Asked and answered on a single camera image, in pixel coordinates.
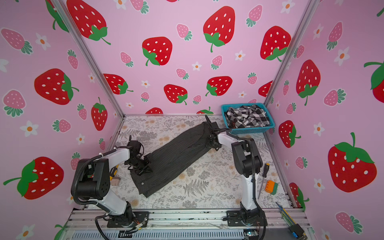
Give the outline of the dark grey pinstriped shirt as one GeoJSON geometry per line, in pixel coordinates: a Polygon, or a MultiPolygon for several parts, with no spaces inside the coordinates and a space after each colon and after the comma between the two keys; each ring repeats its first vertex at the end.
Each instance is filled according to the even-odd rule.
{"type": "Polygon", "coordinates": [[[207,146],[211,129],[208,122],[202,122],[144,156],[152,172],[139,176],[134,170],[131,171],[132,180],[139,193],[148,198],[205,155],[211,149],[207,146]]]}

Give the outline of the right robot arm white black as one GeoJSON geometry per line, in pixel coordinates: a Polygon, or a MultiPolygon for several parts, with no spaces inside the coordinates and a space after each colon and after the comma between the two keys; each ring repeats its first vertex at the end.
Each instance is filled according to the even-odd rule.
{"type": "Polygon", "coordinates": [[[242,176],[243,195],[238,211],[242,222],[250,225],[262,218],[264,211],[257,202],[257,183],[263,160],[255,140],[235,136],[228,129],[215,129],[206,146],[216,150],[226,146],[232,150],[235,168],[242,176]]]}

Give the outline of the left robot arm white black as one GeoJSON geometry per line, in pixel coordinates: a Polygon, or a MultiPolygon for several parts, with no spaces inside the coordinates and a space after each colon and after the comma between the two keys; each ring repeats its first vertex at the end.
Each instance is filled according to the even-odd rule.
{"type": "Polygon", "coordinates": [[[113,150],[100,153],[91,159],[78,162],[71,195],[78,205],[95,205],[117,221],[130,224],[135,214],[131,205],[118,197],[111,189],[110,171],[122,161],[138,176],[152,173],[150,162],[135,146],[114,147],[113,150]]]}

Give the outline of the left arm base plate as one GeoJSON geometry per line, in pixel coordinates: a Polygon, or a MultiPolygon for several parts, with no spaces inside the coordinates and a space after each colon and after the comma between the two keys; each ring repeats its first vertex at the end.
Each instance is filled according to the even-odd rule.
{"type": "Polygon", "coordinates": [[[108,228],[145,228],[148,224],[150,212],[132,212],[120,216],[110,216],[108,228]]]}

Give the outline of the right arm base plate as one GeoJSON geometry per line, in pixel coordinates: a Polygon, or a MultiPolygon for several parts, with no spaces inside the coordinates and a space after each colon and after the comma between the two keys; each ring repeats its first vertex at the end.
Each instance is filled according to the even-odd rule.
{"type": "Polygon", "coordinates": [[[227,211],[223,218],[229,227],[266,227],[268,222],[264,213],[259,210],[227,211]]]}

